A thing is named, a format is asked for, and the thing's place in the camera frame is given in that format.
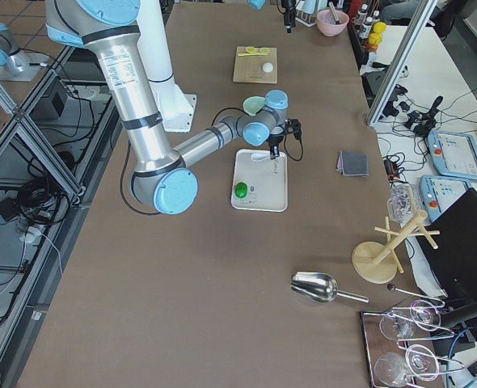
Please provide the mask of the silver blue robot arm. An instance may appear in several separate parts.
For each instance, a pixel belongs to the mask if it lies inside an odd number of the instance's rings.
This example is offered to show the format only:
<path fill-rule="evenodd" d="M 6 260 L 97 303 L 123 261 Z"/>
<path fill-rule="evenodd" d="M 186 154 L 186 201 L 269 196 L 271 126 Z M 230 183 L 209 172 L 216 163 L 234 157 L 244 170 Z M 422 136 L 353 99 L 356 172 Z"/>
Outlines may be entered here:
<path fill-rule="evenodd" d="M 272 90 L 254 116 L 227 116 L 170 145 L 163 122 L 193 112 L 175 83 L 161 7 L 156 1 L 47 1 L 49 38 L 87 49 L 99 62 L 136 157 L 130 191 L 157 213 L 179 214 L 196 199 L 190 166 L 237 137 L 261 146 L 281 137 L 288 96 Z"/>

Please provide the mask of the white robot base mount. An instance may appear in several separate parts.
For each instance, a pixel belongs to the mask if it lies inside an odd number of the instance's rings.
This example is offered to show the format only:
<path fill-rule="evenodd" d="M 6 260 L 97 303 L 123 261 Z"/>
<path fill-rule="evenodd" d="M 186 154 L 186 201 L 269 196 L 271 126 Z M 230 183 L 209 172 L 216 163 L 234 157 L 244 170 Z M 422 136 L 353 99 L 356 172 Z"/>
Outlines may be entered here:
<path fill-rule="evenodd" d="M 196 107 L 196 95 L 184 94 L 174 80 L 160 83 L 154 97 L 163 118 L 163 127 L 170 133 L 189 133 Z"/>

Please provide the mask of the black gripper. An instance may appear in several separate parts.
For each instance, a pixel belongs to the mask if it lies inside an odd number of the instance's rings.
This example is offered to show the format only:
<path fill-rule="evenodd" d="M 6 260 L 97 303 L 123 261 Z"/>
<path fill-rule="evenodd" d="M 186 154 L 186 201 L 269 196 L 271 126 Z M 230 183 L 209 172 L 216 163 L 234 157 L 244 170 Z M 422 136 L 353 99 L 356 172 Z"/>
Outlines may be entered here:
<path fill-rule="evenodd" d="M 283 124 L 275 127 L 273 132 L 270 133 L 267 140 L 270 158 L 277 158 L 277 147 L 290 134 L 296 140 L 302 141 L 302 126 L 298 119 L 286 119 Z"/>

